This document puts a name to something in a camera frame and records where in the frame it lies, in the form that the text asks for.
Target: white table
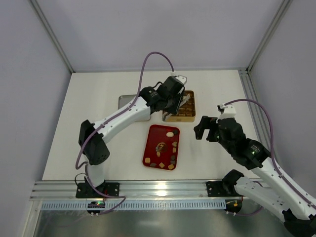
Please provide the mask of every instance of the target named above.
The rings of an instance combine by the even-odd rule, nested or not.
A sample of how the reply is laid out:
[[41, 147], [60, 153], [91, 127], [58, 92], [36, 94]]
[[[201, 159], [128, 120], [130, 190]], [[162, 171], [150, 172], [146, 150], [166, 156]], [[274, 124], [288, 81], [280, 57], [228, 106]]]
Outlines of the white table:
[[[216, 105], [245, 98], [237, 70], [183, 71], [188, 77], [187, 90], [193, 90], [197, 116], [193, 123], [166, 123], [161, 112], [152, 114], [150, 121], [136, 122], [107, 144], [110, 157], [106, 160], [106, 180], [184, 180], [221, 179], [237, 169], [249, 178], [257, 178], [238, 165], [218, 144], [196, 140], [193, 127], [201, 116], [219, 116]], [[170, 72], [145, 72], [143, 85], [154, 86], [164, 81]], [[56, 128], [43, 180], [73, 180], [79, 171], [75, 161], [79, 152], [80, 124], [88, 119], [98, 121], [118, 109], [121, 95], [135, 94], [139, 72], [76, 73], [71, 77], [65, 102]], [[236, 120], [249, 138], [257, 139], [246, 102], [235, 104]], [[152, 124], [175, 126], [180, 129], [177, 167], [173, 171], [148, 168], [142, 164], [149, 127]]]

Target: brown box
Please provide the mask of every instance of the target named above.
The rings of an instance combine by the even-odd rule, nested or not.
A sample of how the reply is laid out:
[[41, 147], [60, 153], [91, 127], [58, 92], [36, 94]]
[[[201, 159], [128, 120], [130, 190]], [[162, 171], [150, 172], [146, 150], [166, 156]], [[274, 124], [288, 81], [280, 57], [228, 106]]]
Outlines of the brown box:
[[179, 108], [176, 115], [171, 115], [166, 120], [163, 120], [165, 111], [162, 111], [162, 120], [165, 122], [193, 122], [196, 118], [196, 105], [193, 91], [185, 90], [184, 96], [188, 95], [190, 95], [190, 99]]

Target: round object in red tray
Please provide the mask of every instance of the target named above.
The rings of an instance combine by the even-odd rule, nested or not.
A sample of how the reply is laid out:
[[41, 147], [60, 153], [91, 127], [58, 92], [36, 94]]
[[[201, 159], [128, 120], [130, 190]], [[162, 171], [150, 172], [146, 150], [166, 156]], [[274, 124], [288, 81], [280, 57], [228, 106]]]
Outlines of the round object in red tray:
[[152, 125], [149, 129], [143, 156], [143, 165], [147, 167], [174, 170], [177, 166], [180, 130], [176, 127]]

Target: white wall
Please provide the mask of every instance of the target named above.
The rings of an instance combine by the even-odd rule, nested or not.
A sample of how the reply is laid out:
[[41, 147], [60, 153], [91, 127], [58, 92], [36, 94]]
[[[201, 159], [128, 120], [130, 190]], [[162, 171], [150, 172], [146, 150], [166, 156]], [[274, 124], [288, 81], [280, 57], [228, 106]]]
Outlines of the white wall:
[[316, 196], [316, 1], [293, 1], [252, 72], [284, 169]]
[[38, 2], [75, 71], [115, 71], [245, 68], [282, 0]]
[[20, 236], [70, 73], [27, 0], [0, 2], [0, 232]]

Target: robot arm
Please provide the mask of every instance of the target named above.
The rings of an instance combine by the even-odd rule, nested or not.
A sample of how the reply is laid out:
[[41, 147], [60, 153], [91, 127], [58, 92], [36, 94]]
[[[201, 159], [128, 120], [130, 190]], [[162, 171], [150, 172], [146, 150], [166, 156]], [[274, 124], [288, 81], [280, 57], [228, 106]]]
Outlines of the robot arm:
[[202, 117], [199, 125], [194, 128], [196, 139], [200, 140], [204, 130], [209, 129], [207, 141], [220, 143], [238, 164], [262, 178], [274, 192], [253, 183], [236, 170], [223, 178], [224, 189], [232, 195], [243, 195], [259, 203], [283, 221], [296, 237], [316, 234], [316, 210], [293, 191], [288, 182], [312, 203], [316, 203], [315, 198], [275, 162], [285, 179], [277, 173], [270, 152], [258, 141], [246, 138], [241, 125], [234, 119], [236, 111], [232, 105], [220, 105], [218, 109], [221, 112], [218, 118]]
[[123, 110], [129, 108], [133, 100], [125, 107], [100, 121], [90, 123], [86, 120], [81, 124], [79, 133], [80, 146], [100, 125], [105, 124], [105, 126], [95, 132], [83, 150], [88, 159], [87, 169], [93, 186], [98, 187], [104, 183], [103, 165], [104, 161], [110, 156], [110, 151], [106, 144], [123, 129], [135, 121], [148, 118], [154, 112], [165, 110], [168, 113], [176, 114], [183, 99], [186, 81], [187, 78], [180, 75], [170, 76], [157, 89], [151, 86], [143, 88], [134, 106], [125, 113], [121, 114]]

